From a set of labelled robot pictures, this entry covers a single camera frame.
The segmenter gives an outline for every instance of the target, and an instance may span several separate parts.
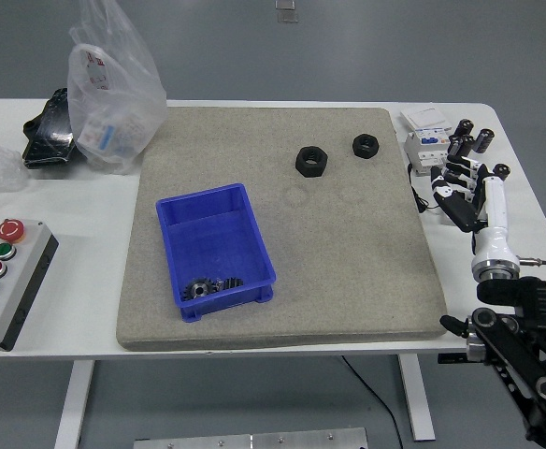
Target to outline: metal plate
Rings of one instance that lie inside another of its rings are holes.
[[[143,440],[134,449],[368,449],[362,427],[303,432]]]
[[[293,9],[278,9],[278,23],[298,23],[298,13]]]

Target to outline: black hex nut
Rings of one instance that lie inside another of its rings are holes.
[[[363,159],[370,159],[379,151],[379,142],[375,136],[361,134],[352,143],[354,154]]]
[[[319,147],[304,147],[295,158],[295,169],[305,178],[323,175],[327,167],[327,154]]]

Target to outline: metal gear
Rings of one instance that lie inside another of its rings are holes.
[[[239,287],[241,285],[244,285],[244,281],[242,281],[240,278],[227,278],[225,281],[223,281],[223,290]]]
[[[216,286],[209,278],[197,278],[190,281],[183,291],[183,300],[196,299],[216,291]]]

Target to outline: table leg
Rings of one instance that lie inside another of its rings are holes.
[[[76,449],[84,420],[86,399],[93,379],[94,360],[76,360],[65,395],[64,411],[57,431],[55,449]]]
[[[431,412],[424,392],[423,375],[416,354],[398,355],[406,402],[410,415],[412,436],[417,442],[433,441],[435,431],[431,422]]]

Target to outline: emergency stop button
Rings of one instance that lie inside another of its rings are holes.
[[[10,243],[23,238],[23,223],[20,220],[5,220],[0,225],[0,239]]]

